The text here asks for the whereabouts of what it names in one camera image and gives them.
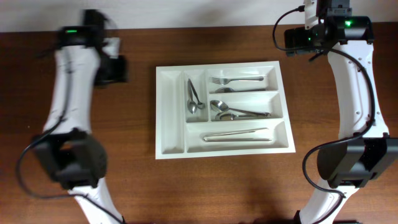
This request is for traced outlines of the white plastic cutlery tray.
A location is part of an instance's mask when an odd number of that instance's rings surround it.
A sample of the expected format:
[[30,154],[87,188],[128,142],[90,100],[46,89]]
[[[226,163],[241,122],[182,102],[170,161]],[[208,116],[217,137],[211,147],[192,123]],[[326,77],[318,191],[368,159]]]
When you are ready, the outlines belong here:
[[[217,85],[216,78],[264,77],[260,82],[230,82]],[[205,109],[191,114],[187,109],[187,81],[191,79]],[[215,93],[223,87],[234,90],[266,89],[237,93]],[[219,114],[210,101],[220,100],[231,108],[268,112],[270,117],[215,121]],[[229,110],[224,113],[244,114]],[[204,142],[204,134],[268,128],[273,141]],[[155,156],[157,159],[278,154],[295,152],[292,128],[278,61],[186,65],[156,68]]]

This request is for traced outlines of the steel tongs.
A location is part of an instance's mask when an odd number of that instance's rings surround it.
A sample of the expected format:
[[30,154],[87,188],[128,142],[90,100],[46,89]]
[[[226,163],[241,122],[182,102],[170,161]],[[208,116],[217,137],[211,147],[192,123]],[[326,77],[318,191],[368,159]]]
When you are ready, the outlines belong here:
[[251,142],[273,141],[273,135],[268,128],[241,129],[237,131],[204,134],[204,142]]

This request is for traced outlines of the steel fork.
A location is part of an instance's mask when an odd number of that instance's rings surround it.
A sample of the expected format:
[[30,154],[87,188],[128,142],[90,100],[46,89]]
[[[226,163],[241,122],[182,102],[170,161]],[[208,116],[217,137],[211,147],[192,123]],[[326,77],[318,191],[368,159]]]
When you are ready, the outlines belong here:
[[216,77],[211,77],[210,81],[212,83],[215,83],[217,85],[227,85],[230,82],[235,82],[235,81],[242,81],[242,82],[260,82],[263,81],[264,77],[248,77],[248,78],[216,78]]
[[215,93],[237,93],[237,92],[265,91],[265,90],[266,89],[234,90],[232,88],[223,87],[215,90]]

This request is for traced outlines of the large steel spoon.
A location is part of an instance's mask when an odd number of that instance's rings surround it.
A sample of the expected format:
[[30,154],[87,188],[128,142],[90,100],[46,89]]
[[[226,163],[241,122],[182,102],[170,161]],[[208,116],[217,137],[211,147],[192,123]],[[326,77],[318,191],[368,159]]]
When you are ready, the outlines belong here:
[[271,116],[271,114],[268,112],[260,113],[260,112],[246,111],[246,110],[231,108],[226,103],[224,103],[223,101],[220,101],[220,100],[211,100],[210,106],[213,111],[218,112],[218,113],[224,113],[229,110],[232,110],[232,111],[236,111],[236,112],[240,112],[240,113],[244,113],[244,114],[256,116],[256,117],[265,117],[266,118],[266,117]]
[[260,115],[250,114],[233,114],[233,113],[219,113],[215,116],[215,121],[234,121],[243,119],[261,119],[270,116],[270,113],[263,113]]

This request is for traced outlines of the small steel teaspoon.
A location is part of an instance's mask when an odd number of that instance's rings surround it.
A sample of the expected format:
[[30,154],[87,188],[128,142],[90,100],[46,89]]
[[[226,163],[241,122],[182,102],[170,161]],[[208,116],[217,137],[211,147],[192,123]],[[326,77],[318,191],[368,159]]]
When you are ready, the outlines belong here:
[[191,114],[195,114],[197,112],[197,104],[193,100],[192,82],[190,79],[188,79],[187,81],[187,92],[188,92],[187,109]]
[[193,83],[192,83],[191,79],[188,79],[188,84],[190,85],[190,87],[192,89],[193,95],[197,99],[197,107],[198,107],[198,109],[200,109],[200,110],[205,109],[205,104],[200,101],[198,93],[197,93],[195,87],[193,86]]

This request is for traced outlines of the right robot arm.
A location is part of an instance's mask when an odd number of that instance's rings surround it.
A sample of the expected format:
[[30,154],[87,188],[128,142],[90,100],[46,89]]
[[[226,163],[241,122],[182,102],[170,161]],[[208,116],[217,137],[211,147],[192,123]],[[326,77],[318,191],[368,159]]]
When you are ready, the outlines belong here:
[[346,201],[377,179],[397,159],[377,99],[373,74],[374,32],[370,18],[354,16],[349,1],[305,0],[303,27],[284,33],[290,57],[325,55],[338,95],[340,130],[336,141],[316,146],[320,180],[294,223],[335,223]]

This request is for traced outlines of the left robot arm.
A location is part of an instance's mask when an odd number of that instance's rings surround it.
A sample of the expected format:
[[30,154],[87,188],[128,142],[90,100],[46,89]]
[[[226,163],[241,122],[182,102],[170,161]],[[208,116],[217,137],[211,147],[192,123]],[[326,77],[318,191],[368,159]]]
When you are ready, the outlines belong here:
[[33,150],[48,177],[73,197],[90,223],[124,223],[106,185],[107,154],[92,135],[93,89],[128,80],[121,40],[109,37],[109,19],[96,9],[83,10],[82,23],[57,32],[52,104]]

